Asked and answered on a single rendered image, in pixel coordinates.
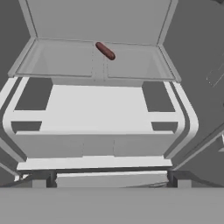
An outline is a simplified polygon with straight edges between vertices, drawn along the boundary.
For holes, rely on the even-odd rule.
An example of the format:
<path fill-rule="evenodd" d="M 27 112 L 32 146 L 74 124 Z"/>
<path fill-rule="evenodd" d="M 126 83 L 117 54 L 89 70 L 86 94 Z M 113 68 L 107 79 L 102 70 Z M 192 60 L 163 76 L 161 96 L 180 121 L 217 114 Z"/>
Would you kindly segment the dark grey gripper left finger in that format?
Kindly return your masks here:
<path fill-rule="evenodd" d="M 37 171 L 20 176 L 18 180 L 5 185 L 0 185 L 0 188 L 19 187 L 19 188 L 52 188 L 56 187 L 57 173 L 55 171 Z"/>

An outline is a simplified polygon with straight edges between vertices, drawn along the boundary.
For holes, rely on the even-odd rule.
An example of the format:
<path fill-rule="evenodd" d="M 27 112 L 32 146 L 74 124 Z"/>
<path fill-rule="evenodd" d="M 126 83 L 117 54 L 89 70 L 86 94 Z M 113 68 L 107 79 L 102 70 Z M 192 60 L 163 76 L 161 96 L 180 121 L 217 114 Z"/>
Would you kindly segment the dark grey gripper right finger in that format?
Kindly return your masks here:
<path fill-rule="evenodd" d="M 167 178 L 169 180 L 168 186 L 174 188 L 224 188 L 224 185 L 201 179 L 190 171 L 168 171 Z"/>

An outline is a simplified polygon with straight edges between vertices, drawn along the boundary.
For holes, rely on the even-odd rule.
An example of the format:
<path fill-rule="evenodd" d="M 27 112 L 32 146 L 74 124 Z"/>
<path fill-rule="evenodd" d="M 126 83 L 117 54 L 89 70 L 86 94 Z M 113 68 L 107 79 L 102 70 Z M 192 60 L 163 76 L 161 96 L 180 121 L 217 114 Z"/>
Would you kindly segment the white fridge drawer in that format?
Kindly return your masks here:
<path fill-rule="evenodd" d="M 171 131 L 148 135 L 59 135 L 18 132 L 14 141 L 28 158 L 162 156 L 175 140 Z"/>

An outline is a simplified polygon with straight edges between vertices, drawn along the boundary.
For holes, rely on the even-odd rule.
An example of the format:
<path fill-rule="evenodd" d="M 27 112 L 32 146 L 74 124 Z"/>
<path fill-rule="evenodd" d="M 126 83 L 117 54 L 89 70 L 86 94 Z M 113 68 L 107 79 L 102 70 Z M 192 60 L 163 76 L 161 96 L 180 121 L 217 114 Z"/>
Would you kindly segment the white fridge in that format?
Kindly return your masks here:
<path fill-rule="evenodd" d="M 179 0 L 18 0 L 30 39 L 162 46 Z M 57 186 L 162 186 L 173 159 L 195 137 L 198 118 L 180 82 L 60 82 L 10 77 L 0 95 L 5 142 L 16 161 L 14 181 L 56 172 Z M 59 135 L 148 135 L 171 131 L 162 156 L 28 158 L 18 132 Z"/>

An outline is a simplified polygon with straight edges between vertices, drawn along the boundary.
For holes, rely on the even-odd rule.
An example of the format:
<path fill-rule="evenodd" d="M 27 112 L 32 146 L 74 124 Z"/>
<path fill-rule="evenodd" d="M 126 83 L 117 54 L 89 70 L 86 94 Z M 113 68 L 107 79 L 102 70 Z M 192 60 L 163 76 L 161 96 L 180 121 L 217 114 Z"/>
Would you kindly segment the clear glass fridge shelf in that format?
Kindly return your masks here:
<path fill-rule="evenodd" d="M 161 45 L 105 44 L 115 54 L 110 60 L 94 41 L 30 38 L 8 75 L 52 78 L 60 82 L 174 81 L 181 78 Z"/>

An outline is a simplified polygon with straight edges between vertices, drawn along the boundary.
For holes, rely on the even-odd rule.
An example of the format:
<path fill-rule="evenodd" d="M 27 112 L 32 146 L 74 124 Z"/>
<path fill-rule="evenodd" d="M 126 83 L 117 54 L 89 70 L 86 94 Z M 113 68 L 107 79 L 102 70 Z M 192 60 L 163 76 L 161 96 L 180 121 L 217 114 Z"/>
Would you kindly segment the grey fridge door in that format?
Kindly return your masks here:
<path fill-rule="evenodd" d="M 199 125 L 173 162 L 209 184 L 224 186 L 224 0 L 178 0 L 164 48 Z"/>
<path fill-rule="evenodd" d="M 29 39 L 25 19 L 18 0 L 0 0 L 0 95 L 8 80 L 8 72 Z M 16 161 L 4 150 L 3 125 L 0 119 L 0 186 L 12 182 Z"/>

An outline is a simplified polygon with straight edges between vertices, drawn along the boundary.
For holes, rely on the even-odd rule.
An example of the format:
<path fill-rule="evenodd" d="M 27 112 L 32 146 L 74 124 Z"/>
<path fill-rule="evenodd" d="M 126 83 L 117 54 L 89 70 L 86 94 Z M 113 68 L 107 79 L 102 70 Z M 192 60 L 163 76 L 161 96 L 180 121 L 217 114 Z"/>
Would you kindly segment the brown sausage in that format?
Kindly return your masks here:
<path fill-rule="evenodd" d="M 114 60 L 116 58 L 116 55 L 107 48 L 102 42 L 96 42 L 95 47 L 109 60 Z"/>

